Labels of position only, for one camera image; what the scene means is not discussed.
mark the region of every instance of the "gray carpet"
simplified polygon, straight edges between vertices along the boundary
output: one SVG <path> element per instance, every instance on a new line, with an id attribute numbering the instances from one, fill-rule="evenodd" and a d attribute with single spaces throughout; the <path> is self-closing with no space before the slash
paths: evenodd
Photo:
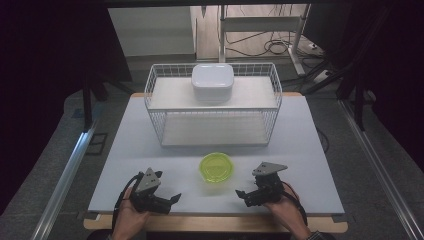
<path id="1" fill-rule="evenodd" d="M 277 63 L 280 64 L 278 71 L 281 80 L 295 78 L 289 60 L 280 60 Z M 126 85 L 136 91 L 142 91 L 148 71 L 143 67 L 132 70 L 134 82 Z M 292 83 L 300 82 L 295 80 L 287 84 Z M 105 102 L 105 109 L 95 132 L 99 134 L 99 138 L 107 135 L 103 150 L 99 145 L 92 145 L 87 150 L 91 154 L 87 154 L 81 162 L 49 239 L 86 239 L 91 233 L 84 229 L 82 216 L 88 208 L 129 99 L 126 93 L 108 84 L 106 87 L 109 98 Z M 316 126 L 328 137 L 329 149 L 326 156 L 349 221 L 349 230 L 336 234 L 336 237 L 406 239 L 407 235 L 399 218 L 335 99 L 336 87 L 337 83 L 334 83 L 307 98 Z M 292 91 L 296 88 L 299 88 L 299 85 L 288 86 L 285 90 Z M 70 96 L 66 101 L 65 114 L 49 145 L 0 218 L 2 239 L 29 239 L 32 235 L 82 131 L 83 119 L 77 117 L 80 111 L 78 109 L 82 108 L 81 103 L 81 93 Z M 364 123 L 368 136 L 422 226 L 423 173 L 379 123 L 369 106 L 364 109 Z"/>

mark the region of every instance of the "bowl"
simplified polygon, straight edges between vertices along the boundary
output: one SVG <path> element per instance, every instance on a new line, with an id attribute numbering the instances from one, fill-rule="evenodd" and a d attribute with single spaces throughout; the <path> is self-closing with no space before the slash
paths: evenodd
<path id="1" fill-rule="evenodd" d="M 230 157 L 218 152 L 206 155 L 199 165 L 203 180 L 210 183 L 228 179 L 232 175 L 233 169 Z"/>

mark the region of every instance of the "black curtain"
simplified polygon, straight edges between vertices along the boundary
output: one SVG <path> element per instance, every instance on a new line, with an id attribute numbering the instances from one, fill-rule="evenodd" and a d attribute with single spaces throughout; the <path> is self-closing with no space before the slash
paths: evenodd
<path id="1" fill-rule="evenodd" d="M 113 81 L 131 76 L 102 5 L 0 4 L 3 212 L 55 131 L 64 100 L 82 88 L 83 79 L 101 87 L 99 75 Z"/>

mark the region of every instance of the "wire basket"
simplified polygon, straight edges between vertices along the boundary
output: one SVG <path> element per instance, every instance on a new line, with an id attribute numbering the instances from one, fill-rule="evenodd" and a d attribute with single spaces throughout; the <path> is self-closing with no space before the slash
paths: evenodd
<path id="1" fill-rule="evenodd" d="M 145 104 L 162 146 L 266 146 L 281 106 L 272 63 L 230 64 L 232 97 L 219 104 L 196 100 L 191 75 L 196 64 L 155 64 Z"/>

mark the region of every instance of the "human hand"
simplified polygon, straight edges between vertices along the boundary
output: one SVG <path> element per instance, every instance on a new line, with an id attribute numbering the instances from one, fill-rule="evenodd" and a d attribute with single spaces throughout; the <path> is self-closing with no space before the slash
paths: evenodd
<path id="1" fill-rule="evenodd" d="M 124 198 L 119 206 L 118 218 L 116 219 L 115 229 L 113 230 L 113 240 L 128 240 L 134 237 L 146 224 L 150 212 L 137 212 L 133 204 L 128 199 L 131 189 L 125 191 Z"/>
<path id="2" fill-rule="evenodd" d="M 283 183 L 283 186 L 288 194 L 300 200 L 289 184 Z M 300 214 L 296 205 L 287 197 L 281 196 L 280 201 L 276 203 L 265 203 L 263 206 L 268 208 L 278 222 L 287 228 L 297 240 L 307 239 L 311 235 L 311 231 L 303 221 L 302 214 Z"/>

